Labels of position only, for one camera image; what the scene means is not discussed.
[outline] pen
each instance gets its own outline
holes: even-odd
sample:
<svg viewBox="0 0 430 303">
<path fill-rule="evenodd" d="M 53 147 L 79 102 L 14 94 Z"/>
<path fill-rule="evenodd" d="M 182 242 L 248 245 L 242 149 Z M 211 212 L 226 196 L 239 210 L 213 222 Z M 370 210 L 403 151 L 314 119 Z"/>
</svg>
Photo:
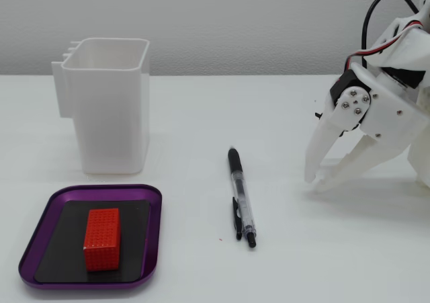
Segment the pen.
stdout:
<svg viewBox="0 0 430 303">
<path fill-rule="evenodd" d="M 234 197 L 233 197 L 233 215 L 234 227 L 236 228 L 237 240 L 242 239 L 242 235 L 248 240 L 251 248 L 254 248 L 257 243 L 257 236 L 251 204 L 248 198 L 247 185 L 243 176 L 241 158 L 239 153 L 234 148 L 228 152 L 228 162 L 230 163 L 231 179 L 233 182 Z"/>
</svg>

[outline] purple tray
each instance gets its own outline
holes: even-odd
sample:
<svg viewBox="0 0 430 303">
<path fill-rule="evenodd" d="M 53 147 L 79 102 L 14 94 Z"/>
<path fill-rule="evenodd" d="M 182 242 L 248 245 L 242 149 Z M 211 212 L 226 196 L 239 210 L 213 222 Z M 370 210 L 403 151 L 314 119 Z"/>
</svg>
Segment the purple tray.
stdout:
<svg viewBox="0 0 430 303">
<path fill-rule="evenodd" d="M 34 279 L 34 274 L 43 258 L 50 237 L 60 218 L 66 202 L 77 201 L 130 201 L 147 200 L 150 204 L 146 244 L 142 262 L 142 273 L 138 280 L 130 283 L 57 283 L 43 284 Z M 54 193 L 49 199 L 42 217 L 19 262 L 22 280 L 29 286 L 47 290 L 135 288 L 147 281 L 157 266 L 159 231 L 161 219 L 161 192 L 143 184 L 127 185 L 76 185 Z"/>
</svg>

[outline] pen clip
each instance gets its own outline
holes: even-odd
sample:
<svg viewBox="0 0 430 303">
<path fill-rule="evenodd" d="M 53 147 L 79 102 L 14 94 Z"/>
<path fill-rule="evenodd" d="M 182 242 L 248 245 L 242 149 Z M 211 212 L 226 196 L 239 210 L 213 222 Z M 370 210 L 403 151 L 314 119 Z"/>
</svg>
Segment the pen clip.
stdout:
<svg viewBox="0 0 430 303">
<path fill-rule="evenodd" d="M 238 215 L 239 205 L 236 199 L 233 197 L 233 216 L 234 216 L 234 228 L 236 229 L 236 239 L 239 241 L 242 239 L 242 219 Z"/>
</svg>

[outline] black mat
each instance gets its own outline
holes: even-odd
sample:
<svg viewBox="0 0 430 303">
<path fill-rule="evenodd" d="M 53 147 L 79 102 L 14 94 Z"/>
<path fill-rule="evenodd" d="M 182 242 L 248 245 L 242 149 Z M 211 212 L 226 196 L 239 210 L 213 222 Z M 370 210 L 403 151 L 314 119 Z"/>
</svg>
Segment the black mat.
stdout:
<svg viewBox="0 0 430 303">
<path fill-rule="evenodd" d="M 34 276 L 40 283 L 124 283 L 140 278 L 149 216 L 149 202 L 69 201 Z M 121 219 L 120 268 L 88 273 L 83 242 L 91 209 L 119 208 Z"/>
</svg>

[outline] tray rim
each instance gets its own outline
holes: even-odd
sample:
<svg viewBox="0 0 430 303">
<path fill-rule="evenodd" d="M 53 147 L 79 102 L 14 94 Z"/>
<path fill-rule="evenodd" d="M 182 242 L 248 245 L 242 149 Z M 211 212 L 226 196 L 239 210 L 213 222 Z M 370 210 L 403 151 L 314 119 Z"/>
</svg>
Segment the tray rim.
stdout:
<svg viewBox="0 0 430 303">
<path fill-rule="evenodd" d="M 32 248 L 33 242 L 38 234 L 38 231 L 49 211 L 49 208 L 52 204 L 52 202 L 58 197 L 61 196 L 62 194 L 66 193 L 66 192 L 70 192 L 70 191 L 77 191 L 77 190 L 82 190 L 82 189 L 145 189 L 145 190 L 149 190 L 154 192 L 158 197 L 159 197 L 159 201 L 157 201 L 156 203 L 153 203 L 152 201 L 148 200 L 150 202 L 150 211 L 149 211 L 149 222 L 148 222 L 148 229 L 149 226 L 151 225 L 151 222 L 155 219 L 155 235 L 154 235 L 154 239 L 157 239 L 157 243 L 156 245 L 154 245 L 154 253 L 152 253 L 150 260 L 148 260 L 148 251 L 147 251 L 147 246 L 148 246 L 148 241 L 146 242 L 145 245 L 145 252 L 144 252 L 144 257 L 143 257 L 143 266 L 145 268 L 143 268 L 143 273 L 141 275 L 140 278 L 138 278 L 136 281 L 134 282 L 124 282 L 124 283 L 39 283 L 34 279 L 34 275 L 32 276 L 32 279 L 28 279 L 26 278 L 24 275 L 22 275 L 22 267 L 24 265 L 24 263 L 26 262 L 26 258 L 28 256 L 28 252 L 30 251 L 30 249 Z M 30 241 L 19 261 L 18 264 L 18 272 L 19 272 L 19 276 L 21 277 L 22 281 L 33 287 L 33 288 L 39 288 L 39 289 L 46 289 L 46 290 L 77 290 L 77 289 L 126 289 L 126 288 L 135 288 L 136 286 L 139 286 L 141 284 L 143 284 L 144 282 L 146 282 L 149 278 L 151 278 L 151 276 L 153 275 L 153 273 L 155 272 L 155 268 L 157 266 L 157 260 L 158 260 L 158 245 L 159 245 L 159 233 L 160 233 L 160 224 L 161 224 L 161 205 L 162 205 L 162 201 L 163 201 L 163 196 L 161 194 L 161 192 L 151 186 L 151 185 L 146 185 L 146 184 L 101 184 L 101 185 L 73 185 L 70 187 L 65 187 L 63 189 L 60 189 L 56 192 L 54 192 L 48 202 L 46 203 L 45 209 L 36 225 L 36 228 L 34 229 L 33 235 L 30 238 Z"/>
</svg>

